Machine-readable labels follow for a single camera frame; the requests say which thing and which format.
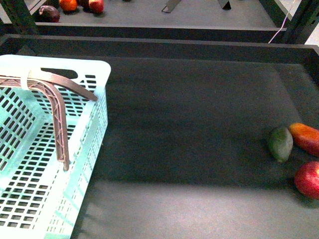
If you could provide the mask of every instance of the dark gray shelf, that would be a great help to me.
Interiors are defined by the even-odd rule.
[[[127,27],[255,28],[276,27],[258,0],[233,0],[231,10],[222,10],[217,0],[183,0],[172,13],[161,10],[167,0],[104,0],[105,11],[64,14],[61,23],[107,24]]]
[[[293,186],[268,132],[319,128],[319,48],[5,36],[0,54],[105,60],[108,129],[73,239],[317,239],[319,201]],[[30,52],[19,52],[29,55]]]

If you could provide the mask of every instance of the apple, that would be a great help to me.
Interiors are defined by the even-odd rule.
[[[302,165],[295,174],[295,185],[305,196],[319,199],[319,161]]]
[[[94,13],[102,13],[104,9],[104,1],[103,0],[89,0],[89,6],[92,12]]]

